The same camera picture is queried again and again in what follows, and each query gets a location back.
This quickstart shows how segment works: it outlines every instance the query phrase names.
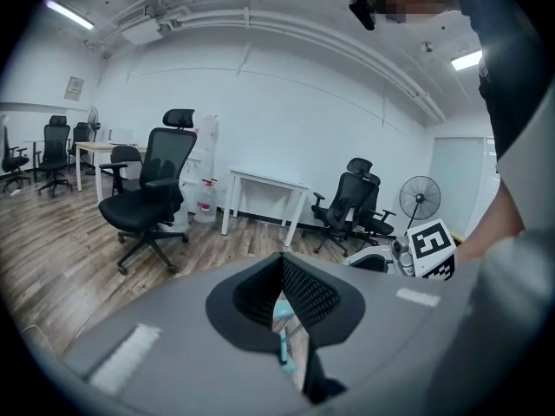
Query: wooden floor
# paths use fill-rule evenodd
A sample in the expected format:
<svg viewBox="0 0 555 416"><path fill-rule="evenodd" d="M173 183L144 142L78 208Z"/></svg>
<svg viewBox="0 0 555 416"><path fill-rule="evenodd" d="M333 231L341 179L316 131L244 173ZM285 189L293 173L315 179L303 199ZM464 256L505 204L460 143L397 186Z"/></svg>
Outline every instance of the wooden floor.
<svg viewBox="0 0 555 416"><path fill-rule="evenodd" d="M82 176L82 192L60 186L56 198L42 196L25 186L10 197L0 198L0 282L3 299L21 329L38 326L57 355L83 331L145 291L172 279L165 265L149 248L127 262L122 276L116 261L132 242L119 244L117 230L98 211L95 179ZM105 196L112 179L102 176ZM249 218L231 218L227 236L220 234L222 216L212 225L191 222L190 241L160 241L173 264L176 277L213 270L248 257L292 251L313 255L318 240L314 233L301 238L297 230L290 248L283 246L287 228ZM318 255L341 262L342 251L326 243Z"/></svg>

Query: chair seat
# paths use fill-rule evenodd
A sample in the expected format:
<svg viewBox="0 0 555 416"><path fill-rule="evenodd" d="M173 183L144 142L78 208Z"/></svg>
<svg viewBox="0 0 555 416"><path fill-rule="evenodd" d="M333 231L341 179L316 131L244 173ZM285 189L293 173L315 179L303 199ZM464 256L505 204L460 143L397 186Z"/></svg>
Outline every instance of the chair seat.
<svg viewBox="0 0 555 416"><path fill-rule="evenodd" d="M29 163L29 158L27 157L14 157L11 159L4 159L2 167L5 168L6 172L16 170L20 166L26 165Z"/></svg>
<svg viewBox="0 0 555 416"><path fill-rule="evenodd" d="M142 191L123 192L106 198L98 208L112 226L129 232L147 231L167 218L164 204L149 202Z"/></svg>
<svg viewBox="0 0 555 416"><path fill-rule="evenodd" d="M59 171L63 168L65 168L68 165L68 161L66 159L64 160L57 160L56 162L42 162L39 166L38 169L41 171Z"/></svg>
<svg viewBox="0 0 555 416"><path fill-rule="evenodd" d="M366 219L363 226L366 231L372 231L376 234L382 234L383 236L388 236L394 230L393 226L377 218Z"/></svg>

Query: ceiling pipe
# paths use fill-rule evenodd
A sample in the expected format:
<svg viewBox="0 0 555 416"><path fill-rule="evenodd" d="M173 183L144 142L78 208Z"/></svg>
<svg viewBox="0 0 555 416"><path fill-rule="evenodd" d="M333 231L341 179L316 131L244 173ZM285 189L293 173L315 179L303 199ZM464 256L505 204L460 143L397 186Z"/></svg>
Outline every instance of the ceiling pipe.
<svg viewBox="0 0 555 416"><path fill-rule="evenodd" d="M445 114L420 85L394 65L394 63L368 48L363 43L339 31L329 29L319 23L313 23L299 17L258 10L251 10L250 16L249 25L253 29L271 30L272 32L295 36L301 40L315 43L326 49L331 49L351 60L355 60L366 68L370 68L372 71L398 87L403 93L407 94L407 96L420 106L436 123L446 121ZM244 28L245 12L244 10L215 10L192 13L186 16L177 15L172 19L160 20L159 23L166 24L174 31L210 26Z"/></svg>

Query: table leg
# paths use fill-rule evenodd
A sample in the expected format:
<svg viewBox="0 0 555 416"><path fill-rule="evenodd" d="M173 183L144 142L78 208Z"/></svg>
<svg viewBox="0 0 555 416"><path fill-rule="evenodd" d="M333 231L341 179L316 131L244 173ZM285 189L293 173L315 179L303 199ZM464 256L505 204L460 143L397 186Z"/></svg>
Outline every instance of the table leg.
<svg viewBox="0 0 555 416"><path fill-rule="evenodd" d="M222 234L227 234L227 225L229 224L229 211L232 208L233 186L235 185L235 176L232 174L229 185L227 186L227 193L225 194L225 210L224 221L222 223Z"/></svg>
<svg viewBox="0 0 555 416"><path fill-rule="evenodd" d="M78 156L81 152L79 146L75 146L75 155ZM77 172L77 191L81 190L81 159L75 159L75 171Z"/></svg>
<svg viewBox="0 0 555 416"><path fill-rule="evenodd" d="M36 142L33 142L33 180L36 182Z"/></svg>
<svg viewBox="0 0 555 416"><path fill-rule="evenodd" d="M301 217L301 211L303 210L304 200L306 199L306 190L301 191L299 196L297 208L295 208L295 214L291 220L291 225L289 226L289 232L287 233L287 238L285 239L285 246L291 245L291 240L293 240L293 234L295 234L295 229L297 228L298 219Z"/></svg>
<svg viewBox="0 0 555 416"><path fill-rule="evenodd" d="M233 206L233 216L235 218L237 217L237 213L241 204L241 188L243 188L243 181L241 180L241 178L238 178L237 183L239 185L239 188L236 194L237 198L235 199L235 206Z"/></svg>
<svg viewBox="0 0 555 416"><path fill-rule="evenodd" d="M295 190L291 190L291 192L289 193L289 198L287 199L287 205L285 206L284 220L281 221L281 226L285 226L285 224L287 223L287 213L291 208L291 202L293 201L294 196L295 196Z"/></svg>
<svg viewBox="0 0 555 416"><path fill-rule="evenodd" d="M100 203L102 201L101 168L100 168L99 163L98 163L98 156L95 155L94 159L95 159L96 198L98 199L98 203Z"/></svg>

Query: black shirt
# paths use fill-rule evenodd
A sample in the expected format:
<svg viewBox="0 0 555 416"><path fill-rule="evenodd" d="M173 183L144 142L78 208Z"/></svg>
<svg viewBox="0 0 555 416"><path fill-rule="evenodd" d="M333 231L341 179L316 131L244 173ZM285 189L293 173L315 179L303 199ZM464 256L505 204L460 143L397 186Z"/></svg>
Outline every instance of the black shirt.
<svg viewBox="0 0 555 416"><path fill-rule="evenodd" d="M483 57L480 93L486 101L499 159L532 118L552 80L552 58L515 0L460 0Z"/></svg>

